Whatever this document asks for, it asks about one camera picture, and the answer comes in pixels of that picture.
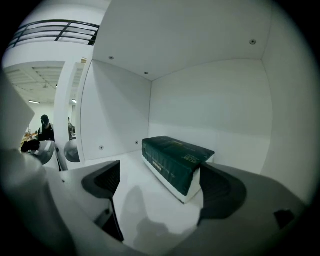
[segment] white ceiling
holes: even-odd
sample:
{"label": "white ceiling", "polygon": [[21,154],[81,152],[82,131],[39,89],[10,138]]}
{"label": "white ceiling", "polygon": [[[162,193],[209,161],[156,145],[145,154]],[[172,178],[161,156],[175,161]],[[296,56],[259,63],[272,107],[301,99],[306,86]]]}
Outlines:
{"label": "white ceiling", "polygon": [[43,0],[40,6],[44,5],[81,5],[107,10],[111,0]]}
{"label": "white ceiling", "polygon": [[112,0],[93,58],[151,81],[208,62],[260,60],[271,17],[263,0]]}
{"label": "white ceiling", "polygon": [[[84,63],[77,63],[77,70],[73,80],[69,103],[77,98],[80,78],[83,72]],[[55,64],[33,63],[16,65],[4,70],[13,87],[26,101],[40,103],[54,103],[56,96],[56,85],[58,84],[63,62]]]}

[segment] metal railing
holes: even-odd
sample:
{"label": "metal railing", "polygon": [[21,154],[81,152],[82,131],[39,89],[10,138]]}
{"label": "metal railing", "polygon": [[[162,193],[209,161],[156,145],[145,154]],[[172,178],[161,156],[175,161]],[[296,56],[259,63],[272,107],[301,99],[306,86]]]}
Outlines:
{"label": "metal railing", "polygon": [[100,26],[76,20],[49,19],[19,27],[8,49],[35,42],[72,42],[93,46]]}

